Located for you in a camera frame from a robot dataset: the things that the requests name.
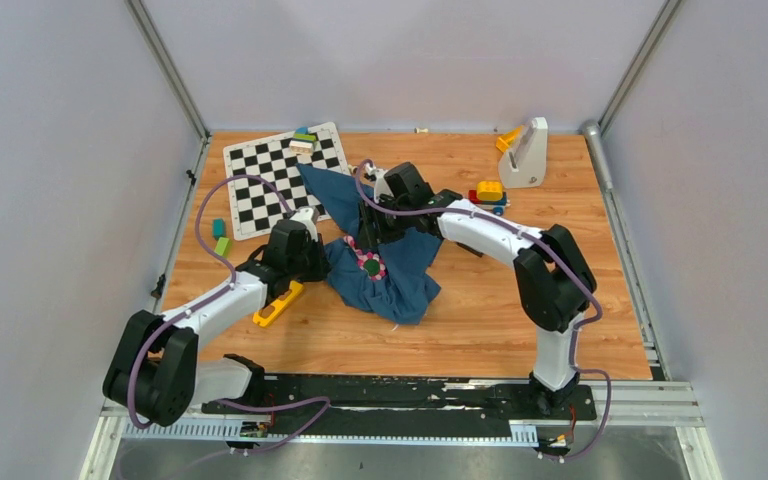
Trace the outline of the blue garment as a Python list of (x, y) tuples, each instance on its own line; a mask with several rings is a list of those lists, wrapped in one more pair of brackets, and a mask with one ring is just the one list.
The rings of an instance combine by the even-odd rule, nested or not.
[(342, 231), (324, 246), (330, 265), (326, 278), (344, 304), (400, 325), (417, 325), (440, 285), (427, 273), (442, 241), (414, 228), (374, 252), (357, 246), (359, 204), (355, 180), (335, 171), (300, 165), (306, 189), (324, 205)]

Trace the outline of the pink white flower brooch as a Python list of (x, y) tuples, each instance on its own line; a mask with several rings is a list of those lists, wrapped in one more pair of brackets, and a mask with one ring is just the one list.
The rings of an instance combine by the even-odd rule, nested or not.
[(346, 243), (346, 245), (352, 250), (352, 252), (356, 256), (360, 256), (363, 254), (363, 251), (358, 248), (355, 239), (351, 235), (345, 235), (343, 237), (343, 241)]

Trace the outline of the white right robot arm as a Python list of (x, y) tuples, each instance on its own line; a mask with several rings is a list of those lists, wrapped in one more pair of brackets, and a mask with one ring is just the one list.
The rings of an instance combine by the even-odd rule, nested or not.
[(515, 274), (522, 308), (537, 329), (538, 356), (529, 375), (533, 408), (556, 417), (571, 403), (580, 373), (577, 326), (595, 303), (595, 277), (571, 232), (540, 230), (496, 216), (461, 194), (434, 192), (410, 162), (354, 170), (360, 193), (357, 244), (363, 250), (400, 240), (410, 229), (488, 255)]

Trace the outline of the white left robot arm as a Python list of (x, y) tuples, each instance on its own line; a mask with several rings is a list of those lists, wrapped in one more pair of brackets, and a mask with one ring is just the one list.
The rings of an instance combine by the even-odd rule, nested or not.
[(269, 240), (220, 285), (160, 314), (140, 310), (127, 321), (103, 395), (129, 411), (133, 424), (169, 426), (191, 406), (228, 399), (243, 413), (258, 411), (266, 386), (255, 365), (238, 355), (201, 363), (199, 351), (230, 326), (265, 311), (275, 313), (304, 282), (328, 272), (321, 235), (306, 209), (280, 220)]

